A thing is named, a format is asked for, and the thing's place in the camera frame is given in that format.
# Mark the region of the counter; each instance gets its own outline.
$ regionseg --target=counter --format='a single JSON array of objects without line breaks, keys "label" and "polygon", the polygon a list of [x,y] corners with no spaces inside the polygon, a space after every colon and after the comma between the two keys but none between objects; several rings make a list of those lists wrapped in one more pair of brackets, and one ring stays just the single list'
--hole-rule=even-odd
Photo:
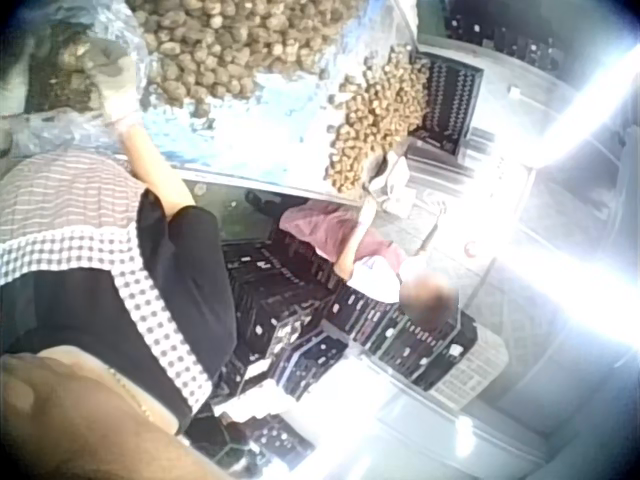
[{"label": "counter", "polygon": [[361,74],[365,56],[386,58],[392,45],[415,42],[411,22],[398,5],[368,0],[320,63],[329,80],[258,74],[261,88],[254,98],[212,100],[211,117],[204,121],[191,119],[188,107],[151,107],[145,124],[154,142],[187,180],[358,203],[361,191],[339,194],[324,180],[333,139],[327,126],[341,123],[344,115],[327,104],[327,96],[338,90],[344,75]]}]

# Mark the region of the white sleeve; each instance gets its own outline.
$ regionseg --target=white sleeve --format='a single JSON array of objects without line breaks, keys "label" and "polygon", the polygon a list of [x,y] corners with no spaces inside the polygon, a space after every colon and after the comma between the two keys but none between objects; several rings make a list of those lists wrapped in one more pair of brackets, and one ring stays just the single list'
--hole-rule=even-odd
[{"label": "white sleeve", "polygon": [[384,257],[365,257],[353,264],[353,275],[347,282],[351,288],[379,302],[400,300],[400,280]]}]

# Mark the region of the produce display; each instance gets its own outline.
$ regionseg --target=produce display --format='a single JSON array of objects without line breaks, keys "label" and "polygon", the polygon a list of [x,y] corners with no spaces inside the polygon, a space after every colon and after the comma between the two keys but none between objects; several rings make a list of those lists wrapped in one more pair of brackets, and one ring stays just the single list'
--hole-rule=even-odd
[{"label": "produce display", "polygon": [[367,159],[385,154],[420,125],[427,110],[428,63],[411,64],[409,53],[405,46],[393,47],[382,67],[368,57],[364,84],[347,75],[339,93],[329,96],[334,108],[345,111],[345,122],[329,127],[335,139],[327,180],[339,193],[360,184]]},{"label": "produce display", "polygon": [[150,53],[150,81],[181,105],[190,97],[250,98],[255,72],[320,74],[318,60],[362,0],[129,0]]}]

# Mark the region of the checkered fabric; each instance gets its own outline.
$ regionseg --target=checkered fabric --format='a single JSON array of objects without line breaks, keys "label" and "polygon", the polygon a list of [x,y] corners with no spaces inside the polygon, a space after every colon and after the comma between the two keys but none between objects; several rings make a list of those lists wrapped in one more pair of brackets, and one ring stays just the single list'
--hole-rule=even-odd
[{"label": "checkered fabric", "polygon": [[144,269],[135,229],[127,233],[128,248],[112,269],[116,288],[151,352],[195,412],[213,385]]},{"label": "checkered fabric", "polygon": [[195,412],[211,381],[144,268],[135,223],[144,185],[109,160],[39,155],[0,179],[0,286],[36,271],[111,272],[136,328]]},{"label": "checkered fabric", "polygon": [[213,386],[144,269],[136,225],[127,229],[66,227],[0,244],[0,285],[38,270],[111,271],[136,328],[192,410]]}]

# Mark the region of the black shirt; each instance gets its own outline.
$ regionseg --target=black shirt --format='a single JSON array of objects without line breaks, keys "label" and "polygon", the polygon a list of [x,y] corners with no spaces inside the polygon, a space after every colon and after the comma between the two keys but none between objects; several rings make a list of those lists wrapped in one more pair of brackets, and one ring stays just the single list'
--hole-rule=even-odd
[{"label": "black shirt", "polygon": [[[217,219],[185,207],[167,222],[149,190],[138,209],[145,270],[213,381],[236,342],[233,297]],[[192,411],[144,342],[110,272],[77,268],[27,273],[0,288],[0,353],[78,347],[167,407],[183,430]]]}]

